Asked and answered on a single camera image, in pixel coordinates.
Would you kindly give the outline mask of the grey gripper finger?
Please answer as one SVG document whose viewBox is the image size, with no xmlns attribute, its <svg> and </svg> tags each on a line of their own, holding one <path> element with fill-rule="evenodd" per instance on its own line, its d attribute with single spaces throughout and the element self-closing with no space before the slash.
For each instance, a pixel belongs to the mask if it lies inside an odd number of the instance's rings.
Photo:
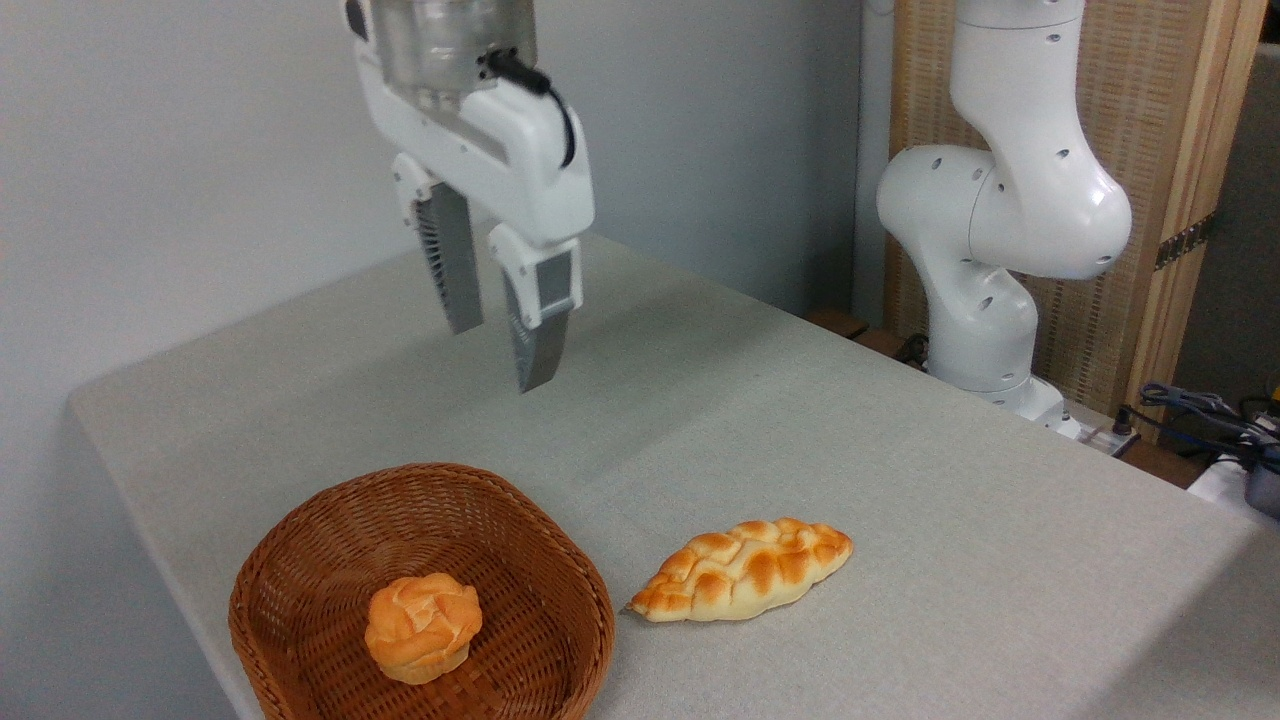
<svg viewBox="0 0 1280 720">
<path fill-rule="evenodd" d="M 468 201 L 407 152 L 392 165 L 403 223 L 417 238 L 453 334 L 484 323 Z"/>
<path fill-rule="evenodd" d="M 573 237 L 538 249 L 506 223 L 488 243 L 502 269 L 518 391 L 527 393 L 554 378 L 570 314 L 582 306 L 581 246 Z"/>
</svg>

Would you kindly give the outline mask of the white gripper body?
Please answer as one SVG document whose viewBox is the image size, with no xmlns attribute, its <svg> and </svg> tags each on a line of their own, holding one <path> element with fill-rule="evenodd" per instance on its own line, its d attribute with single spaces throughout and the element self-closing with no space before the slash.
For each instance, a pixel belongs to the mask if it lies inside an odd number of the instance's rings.
<svg viewBox="0 0 1280 720">
<path fill-rule="evenodd" d="M 378 131 L 538 249 L 594 219 L 575 111 L 538 69 L 530 1 L 347 1 Z"/>
</svg>

